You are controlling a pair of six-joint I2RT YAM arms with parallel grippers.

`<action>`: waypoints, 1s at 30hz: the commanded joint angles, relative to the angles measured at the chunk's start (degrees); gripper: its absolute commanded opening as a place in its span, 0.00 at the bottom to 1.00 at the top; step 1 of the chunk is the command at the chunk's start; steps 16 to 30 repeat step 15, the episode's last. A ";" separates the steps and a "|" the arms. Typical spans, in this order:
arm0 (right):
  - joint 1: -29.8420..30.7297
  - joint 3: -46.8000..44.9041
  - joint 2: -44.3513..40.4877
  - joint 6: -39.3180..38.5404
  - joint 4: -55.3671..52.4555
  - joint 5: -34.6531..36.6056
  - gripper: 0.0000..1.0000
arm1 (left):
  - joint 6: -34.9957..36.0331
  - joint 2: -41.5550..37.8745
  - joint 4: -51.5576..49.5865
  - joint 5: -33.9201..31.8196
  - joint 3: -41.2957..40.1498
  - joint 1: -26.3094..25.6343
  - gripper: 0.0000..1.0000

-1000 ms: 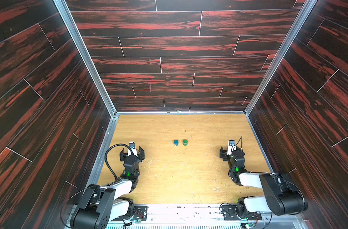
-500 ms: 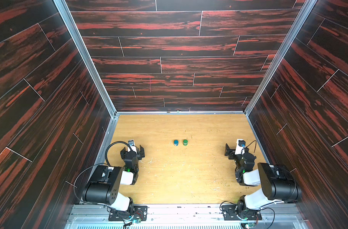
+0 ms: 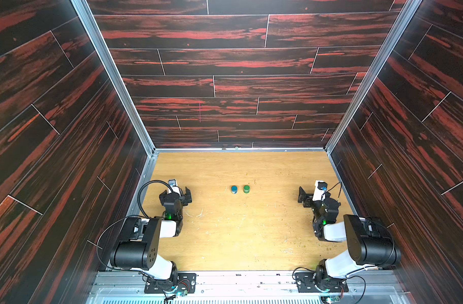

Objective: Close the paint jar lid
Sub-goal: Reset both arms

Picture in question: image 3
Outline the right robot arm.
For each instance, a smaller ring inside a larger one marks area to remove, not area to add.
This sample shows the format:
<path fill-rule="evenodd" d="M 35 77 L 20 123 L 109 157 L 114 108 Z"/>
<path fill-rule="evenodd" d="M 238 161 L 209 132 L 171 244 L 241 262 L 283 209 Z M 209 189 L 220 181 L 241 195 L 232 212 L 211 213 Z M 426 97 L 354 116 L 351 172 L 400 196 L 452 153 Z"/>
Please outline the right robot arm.
<path fill-rule="evenodd" d="M 344 215 L 343 221 L 337 221 L 341 203 L 330 196 L 326 182 L 316 181 L 312 194 L 300 187 L 297 202 L 312 210 L 318 240 L 347 244 L 345 252 L 321 260 L 314 271 L 294 274 L 298 291 L 347 292 L 347 279 L 354 274 L 400 263 L 401 250 L 380 219 Z"/>

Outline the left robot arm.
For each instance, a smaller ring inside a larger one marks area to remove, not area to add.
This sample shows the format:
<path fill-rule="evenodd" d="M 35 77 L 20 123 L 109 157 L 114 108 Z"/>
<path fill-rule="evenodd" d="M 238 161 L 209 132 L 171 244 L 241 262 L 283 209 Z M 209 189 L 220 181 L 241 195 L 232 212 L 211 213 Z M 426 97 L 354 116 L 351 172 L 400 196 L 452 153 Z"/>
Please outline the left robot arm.
<path fill-rule="evenodd" d="M 180 235 L 183 228 L 183 208 L 192 203 L 191 191 L 182 191 L 172 186 L 159 195 L 165 208 L 160 217 L 143 219 L 129 217 L 125 220 L 117 241 L 111 251 L 110 264 L 117 269 L 139 271 L 152 282 L 178 284 L 178 271 L 174 262 L 158 254 L 159 242 L 163 238 Z"/>

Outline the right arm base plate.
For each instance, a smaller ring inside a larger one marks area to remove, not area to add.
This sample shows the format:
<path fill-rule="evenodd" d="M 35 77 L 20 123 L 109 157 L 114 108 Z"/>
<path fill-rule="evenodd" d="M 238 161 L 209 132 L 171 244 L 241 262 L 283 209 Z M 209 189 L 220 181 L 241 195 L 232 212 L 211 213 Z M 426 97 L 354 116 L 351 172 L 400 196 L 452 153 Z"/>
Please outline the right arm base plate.
<path fill-rule="evenodd" d="M 292 275 L 299 293 L 347 293 L 345 279 L 338 279 L 315 272 L 296 272 Z"/>

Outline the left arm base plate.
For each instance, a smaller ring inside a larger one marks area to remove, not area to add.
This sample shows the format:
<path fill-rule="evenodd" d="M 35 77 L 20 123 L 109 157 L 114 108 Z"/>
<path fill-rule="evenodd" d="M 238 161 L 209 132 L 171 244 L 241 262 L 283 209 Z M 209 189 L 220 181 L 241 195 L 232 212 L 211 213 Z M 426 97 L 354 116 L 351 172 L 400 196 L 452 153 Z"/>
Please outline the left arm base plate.
<path fill-rule="evenodd" d="M 167 280 L 148 278 L 145 284 L 145 294 L 174 294 L 184 296 L 195 293 L 197 274 L 192 272 L 178 272 Z"/>

